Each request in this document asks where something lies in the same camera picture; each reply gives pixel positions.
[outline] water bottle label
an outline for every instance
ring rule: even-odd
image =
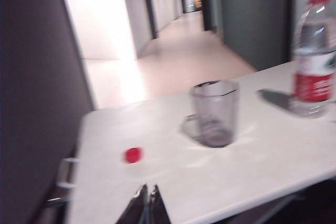
[[[314,56],[297,56],[296,97],[318,102],[331,98],[335,52]]]

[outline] red label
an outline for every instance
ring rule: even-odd
[[[296,74],[296,97],[311,102],[323,101],[331,98],[331,81],[333,74],[326,76],[305,76]]]

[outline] plastic water bottle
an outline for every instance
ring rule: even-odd
[[[308,0],[307,11],[296,29],[296,73],[291,109],[317,118],[328,108],[336,53],[336,18],[330,0]]]

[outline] white table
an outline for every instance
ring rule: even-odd
[[[70,224],[115,223],[142,183],[159,185],[172,223],[212,223],[336,175],[335,104],[301,119],[257,90],[290,93],[293,63],[236,80],[235,143],[207,148],[180,132],[193,113],[187,92],[88,114],[81,128]],[[134,164],[129,147],[143,148]]]

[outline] hallway floor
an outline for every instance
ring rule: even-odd
[[[204,81],[231,79],[255,69],[203,31],[202,13],[184,14],[152,40],[140,59],[84,59],[96,109],[183,91]]]

